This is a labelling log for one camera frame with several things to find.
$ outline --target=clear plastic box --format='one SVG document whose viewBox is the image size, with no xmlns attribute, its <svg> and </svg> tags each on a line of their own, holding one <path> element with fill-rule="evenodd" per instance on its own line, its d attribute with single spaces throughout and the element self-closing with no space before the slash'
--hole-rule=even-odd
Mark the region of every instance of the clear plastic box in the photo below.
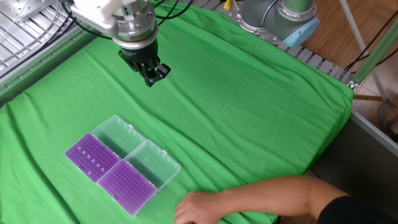
<svg viewBox="0 0 398 224">
<path fill-rule="evenodd" d="M 165 150 L 116 115 L 65 155 L 134 217 L 181 169 Z"/>
</svg>

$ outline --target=robotic arm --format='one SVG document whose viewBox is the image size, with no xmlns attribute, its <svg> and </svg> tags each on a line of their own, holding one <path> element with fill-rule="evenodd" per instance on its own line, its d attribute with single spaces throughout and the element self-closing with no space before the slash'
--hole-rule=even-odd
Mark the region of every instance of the robotic arm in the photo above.
<svg viewBox="0 0 398 224">
<path fill-rule="evenodd" d="M 75 0 L 72 13 L 112 38 L 119 56 L 147 86 L 165 78 L 170 68 L 157 56 L 155 9 L 147 0 Z"/>
<path fill-rule="evenodd" d="M 148 0 L 74 0 L 72 13 L 121 48 L 119 56 L 144 78 L 147 86 L 165 78 L 170 68 L 157 56 L 158 25 Z M 314 0 L 248 0 L 238 24 L 249 32 L 271 32 L 274 41 L 296 47 L 319 25 Z"/>
</svg>

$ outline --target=green cloth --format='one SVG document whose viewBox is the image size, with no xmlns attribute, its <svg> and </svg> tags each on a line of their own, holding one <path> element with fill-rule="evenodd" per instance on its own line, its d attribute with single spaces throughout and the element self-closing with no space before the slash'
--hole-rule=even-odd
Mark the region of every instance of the green cloth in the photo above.
<svg viewBox="0 0 398 224">
<path fill-rule="evenodd" d="M 152 88 L 97 38 L 0 109 L 2 223 L 173 223 L 191 190 L 303 174 L 349 118 L 347 86 L 221 14 L 192 7 L 158 41 L 172 71 Z M 114 114 L 182 166 L 136 219 L 64 156 Z M 275 218 L 235 213 L 220 223 Z"/>
</svg>

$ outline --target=plastic box lid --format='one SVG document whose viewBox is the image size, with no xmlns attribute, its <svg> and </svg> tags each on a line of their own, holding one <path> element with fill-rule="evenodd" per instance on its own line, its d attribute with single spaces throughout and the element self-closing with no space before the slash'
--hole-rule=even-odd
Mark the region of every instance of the plastic box lid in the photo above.
<svg viewBox="0 0 398 224">
<path fill-rule="evenodd" d="M 130 163 L 157 191 L 162 190 L 180 172 L 181 166 L 165 150 L 116 115 L 92 130 L 91 134 L 122 160 Z"/>
</svg>

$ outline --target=wire rack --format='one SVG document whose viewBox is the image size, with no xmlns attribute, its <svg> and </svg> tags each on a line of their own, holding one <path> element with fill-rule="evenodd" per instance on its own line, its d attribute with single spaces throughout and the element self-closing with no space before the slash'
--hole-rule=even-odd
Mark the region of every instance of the wire rack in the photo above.
<svg viewBox="0 0 398 224">
<path fill-rule="evenodd" d="M 49 1 L 52 4 L 24 19 L 24 22 L 15 22 L 11 26 L 15 17 L 9 11 L 17 11 L 15 2 L 21 3 L 21 0 L 0 0 L 0 76 L 12 69 L 13 65 L 17 65 L 18 61 L 24 60 L 40 49 L 49 38 L 56 34 L 67 18 L 67 14 L 61 10 L 60 2 Z M 35 2 L 37 1 L 28 0 L 28 5 L 24 10 L 31 10 L 30 3 Z"/>
</svg>

